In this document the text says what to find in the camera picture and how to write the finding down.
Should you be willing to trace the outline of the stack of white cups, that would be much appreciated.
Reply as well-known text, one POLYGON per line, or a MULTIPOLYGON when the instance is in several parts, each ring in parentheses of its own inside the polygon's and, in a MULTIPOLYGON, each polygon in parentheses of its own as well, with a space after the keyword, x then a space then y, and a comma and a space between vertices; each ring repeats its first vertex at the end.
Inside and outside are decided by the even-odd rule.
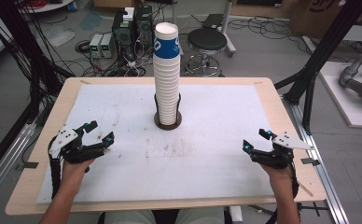
POLYGON ((159 121, 163 125, 173 125, 179 101, 180 57, 162 59, 154 56, 153 65, 159 121))

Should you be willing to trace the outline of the black round stool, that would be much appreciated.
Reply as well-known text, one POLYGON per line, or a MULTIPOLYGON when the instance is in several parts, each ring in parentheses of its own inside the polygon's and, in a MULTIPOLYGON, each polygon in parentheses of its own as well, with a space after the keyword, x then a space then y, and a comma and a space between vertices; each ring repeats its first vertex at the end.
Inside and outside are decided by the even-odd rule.
POLYGON ((191 31, 188 46, 196 52, 185 62, 185 74, 196 77, 222 76, 222 69, 215 55, 227 46, 226 37, 216 29, 201 28, 191 31))

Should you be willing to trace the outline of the person's right hand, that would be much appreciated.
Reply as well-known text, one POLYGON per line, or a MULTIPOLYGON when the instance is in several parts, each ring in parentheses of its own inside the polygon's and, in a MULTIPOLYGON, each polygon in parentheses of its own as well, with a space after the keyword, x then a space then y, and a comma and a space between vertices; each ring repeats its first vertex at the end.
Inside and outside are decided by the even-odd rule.
POLYGON ((292 184, 292 173, 289 168, 275 169, 267 165, 262 165, 262 168, 269 176, 272 186, 280 187, 292 184))

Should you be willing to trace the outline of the aluminium floor rail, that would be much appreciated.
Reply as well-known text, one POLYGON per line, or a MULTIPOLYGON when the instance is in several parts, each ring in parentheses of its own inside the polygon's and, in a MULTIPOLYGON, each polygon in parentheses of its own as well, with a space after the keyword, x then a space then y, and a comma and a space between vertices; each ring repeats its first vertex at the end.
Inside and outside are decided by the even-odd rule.
POLYGON ((33 137, 36 130, 36 124, 25 124, 21 130, 11 140, 11 144, 7 147, 5 155, 0 160, 0 185, 10 172, 17 159, 27 148, 28 143, 33 137))
POLYGON ((325 193, 326 193, 326 205, 327 209, 330 213, 331 219, 334 224, 349 224, 349 220, 345 214, 343 206, 341 205, 341 201, 338 197, 338 194, 331 182, 329 174, 327 172, 326 166, 322 160, 319 149, 314 142, 313 137, 308 134, 305 128, 302 126, 302 111, 298 105, 292 105, 289 102, 283 100, 285 108, 288 112, 289 117, 293 121, 294 127, 297 130, 299 137, 306 143, 313 146, 313 150, 307 151, 310 159, 314 161, 318 161, 318 164, 313 168, 318 174, 318 178, 320 179, 325 193))

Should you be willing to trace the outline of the grey power supply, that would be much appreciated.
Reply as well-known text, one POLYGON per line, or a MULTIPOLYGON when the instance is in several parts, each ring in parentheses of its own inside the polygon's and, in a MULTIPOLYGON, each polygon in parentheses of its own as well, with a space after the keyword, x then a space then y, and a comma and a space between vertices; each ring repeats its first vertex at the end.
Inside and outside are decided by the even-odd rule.
POLYGON ((111 58, 115 51, 115 43, 111 34, 104 34, 101 41, 101 49, 105 58, 111 58))
POLYGON ((103 57, 103 53, 102 53, 102 49, 101 49, 102 38, 103 38, 102 35, 96 34, 93 36, 93 38, 91 39, 91 41, 89 43, 90 54, 93 58, 102 58, 103 57))

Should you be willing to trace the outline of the white table mat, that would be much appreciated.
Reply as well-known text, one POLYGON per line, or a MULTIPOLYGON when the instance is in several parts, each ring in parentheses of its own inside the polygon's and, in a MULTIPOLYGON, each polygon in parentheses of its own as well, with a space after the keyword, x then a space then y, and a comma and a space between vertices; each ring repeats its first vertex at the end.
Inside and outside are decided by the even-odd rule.
POLYGON ((254 85, 183 85, 181 124, 164 131, 154 122, 151 85, 86 84, 67 126, 96 121, 83 137, 113 145, 95 160, 75 200, 78 203, 269 197, 263 169, 243 151, 243 142, 269 151, 259 130, 270 127, 254 85))

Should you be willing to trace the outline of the black metal frame post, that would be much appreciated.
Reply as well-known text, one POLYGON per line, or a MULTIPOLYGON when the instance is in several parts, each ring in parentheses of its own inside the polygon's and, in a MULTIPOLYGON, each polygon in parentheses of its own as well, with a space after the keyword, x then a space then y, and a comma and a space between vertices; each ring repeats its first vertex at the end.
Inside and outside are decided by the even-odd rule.
POLYGON ((276 90, 291 84, 290 90, 284 94, 284 99, 292 105, 297 105, 300 97, 305 95, 301 124, 308 135, 312 134, 311 114, 316 78, 361 14, 362 0, 346 0, 308 62, 296 74, 274 84, 276 90))
POLYGON ((40 102, 57 96, 63 78, 75 77, 46 57, 35 40, 14 0, 0 0, 0 19, 13 37, 9 42, 0 32, 0 40, 30 82, 29 121, 38 117, 40 102))

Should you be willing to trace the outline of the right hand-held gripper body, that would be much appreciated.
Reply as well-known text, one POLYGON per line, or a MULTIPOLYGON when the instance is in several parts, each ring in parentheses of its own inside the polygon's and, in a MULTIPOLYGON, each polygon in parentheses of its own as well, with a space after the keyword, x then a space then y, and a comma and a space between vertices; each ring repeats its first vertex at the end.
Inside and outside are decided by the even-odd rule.
POLYGON ((277 137, 273 141, 269 141, 271 141, 272 149, 269 151, 255 149, 257 153, 250 156, 251 161, 275 169, 284 169, 287 165, 293 163, 294 149, 313 150, 313 146, 288 132, 277 134, 277 137))

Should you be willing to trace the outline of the person's right leg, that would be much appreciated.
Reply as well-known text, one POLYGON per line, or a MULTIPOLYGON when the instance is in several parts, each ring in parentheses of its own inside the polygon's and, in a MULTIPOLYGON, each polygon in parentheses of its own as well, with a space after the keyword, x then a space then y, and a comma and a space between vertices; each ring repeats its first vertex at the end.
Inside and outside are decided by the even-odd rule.
POLYGON ((181 209, 174 224, 224 224, 224 209, 221 207, 181 209))

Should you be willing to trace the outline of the black computer tower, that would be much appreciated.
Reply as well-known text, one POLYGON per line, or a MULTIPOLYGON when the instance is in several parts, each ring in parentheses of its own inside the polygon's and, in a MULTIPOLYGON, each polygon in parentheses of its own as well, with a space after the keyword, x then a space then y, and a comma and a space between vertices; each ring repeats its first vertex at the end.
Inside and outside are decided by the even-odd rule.
POLYGON ((153 45, 152 12, 152 6, 141 6, 136 10, 137 39, 142 49, 150 49, 153 45))
POLYGON ((115 37, 115 42, 117 47, 120 49, 120 52, 126 57, 127 60, 134 61, 134 22, 125 20, 125 14, 125 10, 120 10, 116 13, 112 25, 112 33, 115 37))

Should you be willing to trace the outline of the white floor platform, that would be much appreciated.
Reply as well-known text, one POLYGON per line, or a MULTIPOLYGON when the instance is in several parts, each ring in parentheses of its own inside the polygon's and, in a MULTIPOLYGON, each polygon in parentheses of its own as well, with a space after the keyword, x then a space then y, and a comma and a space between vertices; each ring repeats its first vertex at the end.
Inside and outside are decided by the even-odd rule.
POLYGON ((341 72, 349 63, 327 62, 320 77, 349 127, 362 128, 362 99, 354 91, 339 84, 341 72))

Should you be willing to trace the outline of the brown cardboard box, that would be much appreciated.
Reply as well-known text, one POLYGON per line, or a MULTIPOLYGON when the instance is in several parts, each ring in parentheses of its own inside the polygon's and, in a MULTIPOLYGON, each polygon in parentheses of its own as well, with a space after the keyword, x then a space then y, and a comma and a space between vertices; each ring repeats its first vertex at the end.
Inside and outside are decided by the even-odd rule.
POLYGON ((290 19, 289 30, 295 35, 324 37, 351 21, 362 0, 299 0, 290 19))

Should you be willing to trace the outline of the dark round cup holder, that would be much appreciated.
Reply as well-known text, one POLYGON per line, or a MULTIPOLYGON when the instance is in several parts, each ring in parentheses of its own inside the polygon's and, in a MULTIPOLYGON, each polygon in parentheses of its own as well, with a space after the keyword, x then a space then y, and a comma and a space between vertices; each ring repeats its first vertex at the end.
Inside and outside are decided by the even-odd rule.
POLYGON ((175 100, 163 101, 154 95, 156 113, 155 124, 162 130, 170 131, 176 129, 182 122, 182 115, 179 111, 181 95, 178 94, 175 100))

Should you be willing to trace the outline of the person's left leg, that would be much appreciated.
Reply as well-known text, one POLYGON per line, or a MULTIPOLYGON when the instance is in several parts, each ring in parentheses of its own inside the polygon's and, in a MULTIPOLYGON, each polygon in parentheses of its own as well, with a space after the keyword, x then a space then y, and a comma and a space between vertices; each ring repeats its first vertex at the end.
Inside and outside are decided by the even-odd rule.
POLYGON ((123 211, 105 214, 104 224, 156 224, 151 211, 123 211))

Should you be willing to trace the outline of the thin wooden stick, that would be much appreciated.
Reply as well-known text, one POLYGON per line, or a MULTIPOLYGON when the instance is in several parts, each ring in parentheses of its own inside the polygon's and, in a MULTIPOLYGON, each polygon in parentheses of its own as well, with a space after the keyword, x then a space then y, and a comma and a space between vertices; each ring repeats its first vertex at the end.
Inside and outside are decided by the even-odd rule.
POLYGON ((300 181, 298 181, 299 187, 302 188, 310 197, 313 197, 313 193, 307 189, 300 181))

